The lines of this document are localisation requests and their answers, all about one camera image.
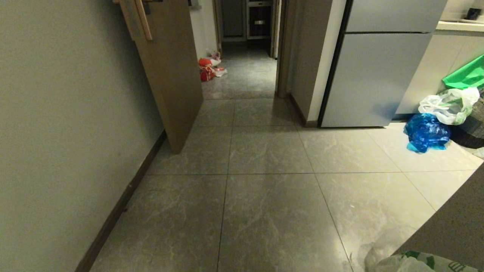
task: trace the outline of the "kitchen counter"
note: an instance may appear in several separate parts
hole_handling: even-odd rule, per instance
[[[439,21],[439,24],[437,24],[436,29],[437,30],[484,32],[484,24]]]

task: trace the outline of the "silver refrigerator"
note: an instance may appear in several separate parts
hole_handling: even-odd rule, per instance
[[[447,0],[348,0],[321,127],[388,125]]]

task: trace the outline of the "doorway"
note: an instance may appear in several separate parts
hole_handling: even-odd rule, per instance
[[[197,45],[201,51],[198,57],[211,58],[210,52],[219,51],[221,63],[217,67],[227,71],[221,77],[202,82],[204,98],[274,98],[281,0],[202,0],[199,4],[205,4],[200,10],[212,8],[212,14],[207,10],[203,13],[204,31],[208,33],[205,43],[203,39],[197,39],[200,20],[192,16],[195,43],[207,47],[204,49],[202,45]],[[211,20],[215,35],[207,24]],[[216,43],[207,42],[207,39],[215,39]]]

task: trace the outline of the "cabinet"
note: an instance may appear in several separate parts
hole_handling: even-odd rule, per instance
[[[484,32],[436,31],[396,113],[418,113],[423,98],[445,88],[445,76],[482,54]]]

